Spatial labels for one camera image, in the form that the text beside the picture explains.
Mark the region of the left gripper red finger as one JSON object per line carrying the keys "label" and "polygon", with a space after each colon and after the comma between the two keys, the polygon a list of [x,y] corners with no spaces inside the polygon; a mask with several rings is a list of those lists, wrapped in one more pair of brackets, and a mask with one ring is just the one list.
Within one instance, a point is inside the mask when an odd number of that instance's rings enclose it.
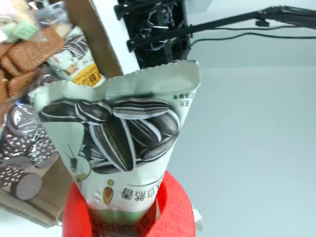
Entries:
{"label": "left gripper red finger", "polygon": [[196,235],[191,201],[181,184],[166,171],[156,197],[160,216],[146,236],[194,237]]}
{"label": "left gripper red finger", "polygon": [[71,185],[64,208],[62,236],[93,236],[88,206],[75,182]]}

